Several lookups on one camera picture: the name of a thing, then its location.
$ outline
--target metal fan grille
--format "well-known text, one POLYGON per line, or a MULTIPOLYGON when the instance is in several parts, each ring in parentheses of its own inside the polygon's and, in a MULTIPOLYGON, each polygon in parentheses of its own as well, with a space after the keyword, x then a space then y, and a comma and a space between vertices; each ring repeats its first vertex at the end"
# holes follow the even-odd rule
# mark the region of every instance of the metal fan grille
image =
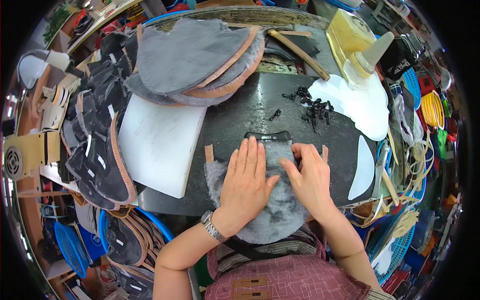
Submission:
POLYGON ((5 171, 12 180, 17 180, 22 173, 22 154, 15 146, 8 147, 5 153, 5 171))

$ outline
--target plastic bag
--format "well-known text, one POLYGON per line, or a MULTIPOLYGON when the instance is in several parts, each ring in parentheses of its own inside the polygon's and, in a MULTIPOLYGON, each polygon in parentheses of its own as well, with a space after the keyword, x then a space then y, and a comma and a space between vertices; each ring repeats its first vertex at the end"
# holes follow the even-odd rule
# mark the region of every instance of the plastic bag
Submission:
POLYGON ((403 140, 414 146, 423 138, 423 128, 415 111, 405 107, 403 96, 398 94, 393 100, 393 117, 400 127, 403 140))

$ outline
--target hand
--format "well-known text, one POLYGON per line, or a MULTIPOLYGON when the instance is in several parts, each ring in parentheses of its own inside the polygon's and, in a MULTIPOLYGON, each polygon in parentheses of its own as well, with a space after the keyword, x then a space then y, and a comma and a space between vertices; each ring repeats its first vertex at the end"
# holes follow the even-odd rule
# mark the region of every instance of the hand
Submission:
POLYGON ((220 195, 220 207, 212 224, 225 237, 237 234, 267 205, 273 187, 280 179, 265 180, 265 147, 254 136, 244 139, 233 151, 220 195))
POLYGON ((330 198, 330 168, 312 144, 293 144, 293 156, 301 159, 299 168, 286 158, 279 163, 290 178, 298 200, 315 218, 328 213, 335 204, 330 198))

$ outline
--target red plastic basket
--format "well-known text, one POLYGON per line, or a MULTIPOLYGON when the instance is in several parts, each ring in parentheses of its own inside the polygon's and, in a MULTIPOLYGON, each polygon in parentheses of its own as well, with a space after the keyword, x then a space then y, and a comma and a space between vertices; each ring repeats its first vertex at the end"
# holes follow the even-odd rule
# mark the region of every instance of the red plastic basket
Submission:
POLYGON ((435 89, 435 86, 433 85, 433 81, 430 76, 423 76, 419 78, 419 85, 420 85, 420 94, 422 96, 425 96, 429 92, 433 91, 435 89))

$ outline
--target yellow plastic basket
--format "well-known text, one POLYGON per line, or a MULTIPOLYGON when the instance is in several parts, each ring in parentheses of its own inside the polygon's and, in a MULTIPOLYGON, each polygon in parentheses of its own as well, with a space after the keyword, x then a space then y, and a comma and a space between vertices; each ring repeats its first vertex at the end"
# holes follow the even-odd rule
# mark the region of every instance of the yellow plastic basket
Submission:
POLYGON ((428 125, 444 128, 444 107, 437 92, 433 90, 421 98, 421 110, 428 125))

